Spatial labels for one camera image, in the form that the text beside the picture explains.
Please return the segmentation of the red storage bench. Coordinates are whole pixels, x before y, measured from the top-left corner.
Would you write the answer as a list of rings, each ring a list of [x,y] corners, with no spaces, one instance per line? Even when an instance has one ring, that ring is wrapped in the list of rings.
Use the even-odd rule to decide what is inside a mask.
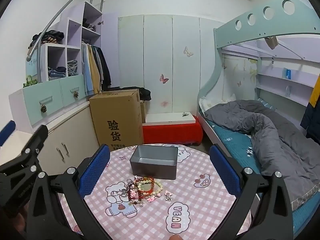
[[[145,144],[195,144],[203,139],[203,129],[196,116],[192,124],[143,126]]]

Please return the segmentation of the teal drawer cabinet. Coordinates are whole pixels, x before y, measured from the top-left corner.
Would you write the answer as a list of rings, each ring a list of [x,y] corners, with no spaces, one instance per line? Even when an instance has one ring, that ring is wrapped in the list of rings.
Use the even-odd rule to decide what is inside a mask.
[[[25,133],[33,133],[86,101],[82,75],[46,81],[9,95],[16,128]]]

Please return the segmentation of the hanging clothes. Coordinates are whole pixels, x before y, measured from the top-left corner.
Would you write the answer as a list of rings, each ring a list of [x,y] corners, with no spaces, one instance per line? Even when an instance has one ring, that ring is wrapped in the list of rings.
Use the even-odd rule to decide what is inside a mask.
[[[84,88],[87,96],[105,92],[111,86],[111,75],[100,47],[81,44],[82,74]]]

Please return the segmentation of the pink checkered tablecloth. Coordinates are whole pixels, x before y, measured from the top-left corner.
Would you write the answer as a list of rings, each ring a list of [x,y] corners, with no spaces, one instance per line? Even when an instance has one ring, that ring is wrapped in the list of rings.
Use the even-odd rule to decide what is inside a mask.
[[[149,203],[138,198],[130,158],[135,147],[111,152],[110,161],[85,201],[113,239],[207,239],[235,201],[221,181],[210,157],[187,146],[178,146],[175,180],[157,179],[141,184],[157,198]],[[164,193],[170,191],[172,201]]]

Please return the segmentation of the grey duvet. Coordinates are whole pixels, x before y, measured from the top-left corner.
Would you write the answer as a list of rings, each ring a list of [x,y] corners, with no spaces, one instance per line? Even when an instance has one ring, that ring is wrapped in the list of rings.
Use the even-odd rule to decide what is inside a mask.
[[[251,135],[261,174],[279,171],[285,181],[292,210],[319,190],[319,144],[308,139],[289,120],[257,100],[217,104],[204,113],[216,125]]]

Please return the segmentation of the teal bunk bed frame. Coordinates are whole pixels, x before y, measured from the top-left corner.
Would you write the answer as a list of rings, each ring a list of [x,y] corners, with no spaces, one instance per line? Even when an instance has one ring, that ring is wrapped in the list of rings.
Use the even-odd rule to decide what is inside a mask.
[[[214,70],[199,91],[198,117],[211,142],[221,144],[210,127],[203,123],[208,103],[254,99],[276,111],[260,97],[257,87],[261,58],[256,41],[264,39],[274,49],[279,36],[319,35],[319,16],[300,0],[271,0],[215,28],[213,32]]]

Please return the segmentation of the cream lower cabinet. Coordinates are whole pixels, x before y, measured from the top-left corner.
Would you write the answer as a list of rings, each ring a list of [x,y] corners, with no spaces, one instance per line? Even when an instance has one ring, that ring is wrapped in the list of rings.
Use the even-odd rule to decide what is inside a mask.
[[[48,138],[38,158],[48,174],[62,173],[68,167],[78,166],[99,147],[88,100],[46,126]],[[31,135],[16,128],[1,146],[1,164],[18,157]]]

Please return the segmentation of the purple wall shelves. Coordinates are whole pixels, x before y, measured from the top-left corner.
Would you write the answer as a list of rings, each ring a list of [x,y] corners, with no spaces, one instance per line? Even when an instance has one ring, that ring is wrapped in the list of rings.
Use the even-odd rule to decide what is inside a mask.
[[[256,41],[260,49],[258,66],[260,97],[298,129],[310,95],[319,76],[319,35],[277,37],[271,49],[264,39]]]

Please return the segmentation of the pink butterfly sticker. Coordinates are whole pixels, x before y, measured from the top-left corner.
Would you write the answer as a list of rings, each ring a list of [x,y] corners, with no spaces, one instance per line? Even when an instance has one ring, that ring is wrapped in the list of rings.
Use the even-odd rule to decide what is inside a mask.
[[[166,84],[169,81],[169,78],[165,78],[164,75],[161,74],[159,80],[161,83]]]

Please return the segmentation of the tall cardboard box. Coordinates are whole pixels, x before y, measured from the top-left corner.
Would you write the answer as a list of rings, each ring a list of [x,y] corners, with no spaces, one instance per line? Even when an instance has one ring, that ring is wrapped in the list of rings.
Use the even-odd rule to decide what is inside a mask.
[[[138,89],[97,94],[89,99],[89,106],[100,145],[115,151],[144,143]]]

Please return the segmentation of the purple stair shelf unit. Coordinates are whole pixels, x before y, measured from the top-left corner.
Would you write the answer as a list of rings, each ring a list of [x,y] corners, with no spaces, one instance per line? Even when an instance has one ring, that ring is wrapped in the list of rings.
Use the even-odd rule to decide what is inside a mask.
[[[35,50],[31,59],[25,63],[27,77],[40,77],[42,82],[49,81],[53,77],[48,74],[48,70],[56,68],[64,70],[59,78],[68,77],[67,62],[71,60],[77,61],[76,74],[79,75],[82,73],[82,44],[100,46],[103,13],[91,3],[85,1],[65,9],[59,19],[46,31],[52,32],[50,37],[53,41],[42,39],[38,45],[31,47]]]

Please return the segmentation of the white wardrobe doors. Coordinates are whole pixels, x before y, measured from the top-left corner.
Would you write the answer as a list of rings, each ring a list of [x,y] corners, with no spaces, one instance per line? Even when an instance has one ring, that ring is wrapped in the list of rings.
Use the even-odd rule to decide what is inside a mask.
[[[120,86],[151,92],[148,113],[197,113],[198,93],[214,70],[215,28],[221,22],[180,15],[118,19]],[[166,84],[160,75],[169,78]]]

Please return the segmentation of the teal bed sheet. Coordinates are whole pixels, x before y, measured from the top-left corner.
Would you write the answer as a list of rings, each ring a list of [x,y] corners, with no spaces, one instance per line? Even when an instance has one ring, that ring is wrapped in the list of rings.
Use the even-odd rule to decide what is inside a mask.
[[[204,120],[204,125],[210,127],[211,131],[218,137],[217,142],[225,146],[231,157],[237,160],[242,167],[250,167],[255,173],[261,173],[260,163],[253,151],[251,137],[239,132],[233,132],[217,126],[210,120]],[[301,207],[293,211],[293,231],[297,237],[308,222],[312,219],[319,207],[319,192]]]

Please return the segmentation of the grey metal tin box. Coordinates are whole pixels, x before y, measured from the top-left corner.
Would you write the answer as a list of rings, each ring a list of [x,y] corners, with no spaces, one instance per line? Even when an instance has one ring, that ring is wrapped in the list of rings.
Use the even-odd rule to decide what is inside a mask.
[[[138,145],[130,158],[134,176],[175,180],[178,148],[171,146]]]

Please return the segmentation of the pink bow hair clip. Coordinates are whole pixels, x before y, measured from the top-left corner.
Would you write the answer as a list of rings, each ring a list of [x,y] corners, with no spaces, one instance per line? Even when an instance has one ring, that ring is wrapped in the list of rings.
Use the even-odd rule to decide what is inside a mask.
[[[172,201],[172,193],[170,191],[165,191],[164,196],[165,196],[165,200],[171,202]]]

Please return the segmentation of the pink bear charm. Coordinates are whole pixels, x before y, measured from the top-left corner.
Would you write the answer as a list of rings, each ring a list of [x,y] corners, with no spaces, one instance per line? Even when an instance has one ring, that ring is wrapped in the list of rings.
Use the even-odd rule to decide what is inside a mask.
[[[157,198],[156,196],[150,196],[150,197],[147,199],[147,201],[148,201],[149,203],[151,203],[151,202],[153,202],[156,198]]]

